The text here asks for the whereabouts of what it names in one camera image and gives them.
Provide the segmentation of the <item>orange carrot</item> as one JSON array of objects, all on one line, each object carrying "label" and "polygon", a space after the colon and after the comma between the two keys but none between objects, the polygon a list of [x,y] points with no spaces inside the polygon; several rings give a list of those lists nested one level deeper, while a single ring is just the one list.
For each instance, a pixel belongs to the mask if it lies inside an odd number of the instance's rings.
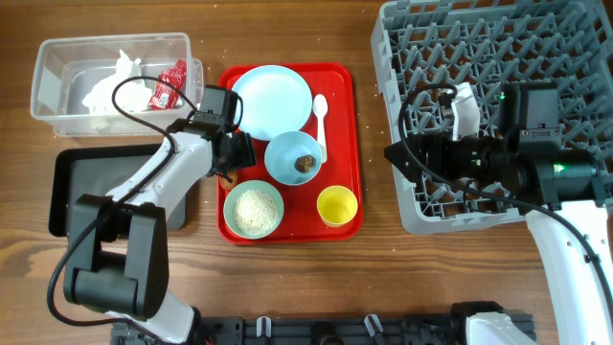
[{"label": "orange carrot", "polygon": [[238,182],[239,179],[237,172],[228,172],[219,179],[219,184],[225,191],[232,191],[238,185]]}]

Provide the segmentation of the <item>green bowl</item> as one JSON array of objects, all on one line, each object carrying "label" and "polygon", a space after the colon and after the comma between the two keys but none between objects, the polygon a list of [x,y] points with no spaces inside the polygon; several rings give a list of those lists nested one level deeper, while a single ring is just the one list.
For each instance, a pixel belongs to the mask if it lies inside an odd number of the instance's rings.
[{"label": "green bowl", "polygon": [[[267,233],[261,238],[250,238],[244,235],[237,227],[234,219],[234,207],[238,197],[248,190],[259,190],[269,194],[277,203],[279,210],[279,217],[276,223],[276,227],[273,231]],[[260,240],[271,235],[281,224],[284,217],[284,201],[279,191],[270,183],[261,180],[249,180],[237,185],[226,197],[223,205],[223,219],[225,225],[230,229],[233,235],[236,235],[242,239],[247,240]]]}]

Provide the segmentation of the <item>light blue bowl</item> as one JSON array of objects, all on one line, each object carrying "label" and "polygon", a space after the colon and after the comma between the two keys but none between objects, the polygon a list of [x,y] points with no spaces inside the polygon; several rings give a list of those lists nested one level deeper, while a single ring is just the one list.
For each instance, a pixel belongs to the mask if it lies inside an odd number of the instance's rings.
[{"label": "light blue bowl", "polygon": [[[308,173],[300,173],[294,168],[297,158],[312,155],[315,167]],[[278,135],[267,145],[264,165],[268,173],[286,186],[299,186],[312,180],[322,167],[322,152],[317,141],[302,131],[289,131]]]}]

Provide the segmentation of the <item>white rice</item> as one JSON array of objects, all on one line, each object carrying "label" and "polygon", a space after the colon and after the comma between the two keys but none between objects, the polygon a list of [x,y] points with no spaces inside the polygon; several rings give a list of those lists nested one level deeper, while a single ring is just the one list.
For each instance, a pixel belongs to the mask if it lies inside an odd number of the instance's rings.
[{"label": "white rice", "polygon": [[273,231],[278,217],[276,201],[259,190],[248,190],[241,194],[234,207],[237,227],[250,238],[261,238]]}]

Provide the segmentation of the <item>light blue plate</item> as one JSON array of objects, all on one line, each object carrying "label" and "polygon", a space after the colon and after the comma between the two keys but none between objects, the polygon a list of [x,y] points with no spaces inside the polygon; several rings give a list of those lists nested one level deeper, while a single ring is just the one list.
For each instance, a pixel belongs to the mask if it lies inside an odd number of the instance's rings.
[{"label": "light blue plate", "polygon": [[239,129],[252,138],[270,141],[302,129],[312,110],[312,93],[297,72],[280,65],[263,65],[238,78],[232,90],[242,99],[236,114]]}]

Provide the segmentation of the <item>brown food scrap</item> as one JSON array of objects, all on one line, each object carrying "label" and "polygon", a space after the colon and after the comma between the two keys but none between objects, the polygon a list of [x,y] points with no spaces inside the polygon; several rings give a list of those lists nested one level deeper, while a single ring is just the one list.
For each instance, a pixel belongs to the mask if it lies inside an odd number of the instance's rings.
[{"label": "brown food scrap", "polygon": [[299,173],[309,173],[314,169],[315,164],[316,159],[312,155],[308,154],[297,158],[294,163],[294,168]]}]

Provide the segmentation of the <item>yellow cup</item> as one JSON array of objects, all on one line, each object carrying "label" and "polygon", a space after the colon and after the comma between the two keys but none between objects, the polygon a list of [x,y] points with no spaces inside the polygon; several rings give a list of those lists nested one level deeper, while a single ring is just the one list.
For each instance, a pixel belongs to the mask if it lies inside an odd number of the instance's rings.
[{"label": "yellow cup", "polygon": [[327,226],[340,227],[356,216],[358,201],[352,190],[335,185],[327,187],[318,195],[316,208]]}]

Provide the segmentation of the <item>red sauce packet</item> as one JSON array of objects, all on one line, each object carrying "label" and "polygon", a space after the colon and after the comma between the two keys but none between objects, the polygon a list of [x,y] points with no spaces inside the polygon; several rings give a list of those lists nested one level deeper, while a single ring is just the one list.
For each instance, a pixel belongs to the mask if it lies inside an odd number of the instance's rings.
[{"label": "red sauce packet", "polygon": [[154,110],[175,108],[187,79],[187,61],[179,59],[172,67],[164,70],[158,77],[155,90],[148,107]]}]

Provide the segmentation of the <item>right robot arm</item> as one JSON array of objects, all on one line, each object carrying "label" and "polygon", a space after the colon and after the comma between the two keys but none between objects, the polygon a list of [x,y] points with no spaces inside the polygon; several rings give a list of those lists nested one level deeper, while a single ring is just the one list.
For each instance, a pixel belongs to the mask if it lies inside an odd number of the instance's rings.
[{"label": "right robot arm", "polygon": [[[437,90],[439,105],[466,134],[411,134],[407,109]],[[514,206],[524,216],[545,269],[562,344],[612,341],[612,257],[606,193],[592,153],[565,149],[558,126],[558,92],[547,82],[504,83],[499,95],[501,137],[480,137],[462,111],[457,86],[425,85],[398,113],[396,143],[385,158],[404,177],[422,174],[467,194]]]}]

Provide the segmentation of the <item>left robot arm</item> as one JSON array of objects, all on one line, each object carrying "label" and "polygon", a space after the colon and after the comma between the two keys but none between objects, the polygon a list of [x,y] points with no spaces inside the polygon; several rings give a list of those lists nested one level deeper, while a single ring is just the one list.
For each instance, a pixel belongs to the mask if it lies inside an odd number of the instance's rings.
[{"label": "left robot arm", "polygon": [[161,344],[201,344],[199,311],[169,292],[167,222],[191,186],[203,177],[230,183],[256,157],[251,137],[238,127],[240,95],[207,86],[200,107],[162,130],[164,141],[146,164],[104,196],[82,195],[74,204],[68,247],[50,279],[48,308],[62,315],[55,289],[67,302],[103,314],[103,324],[125,323]]}]

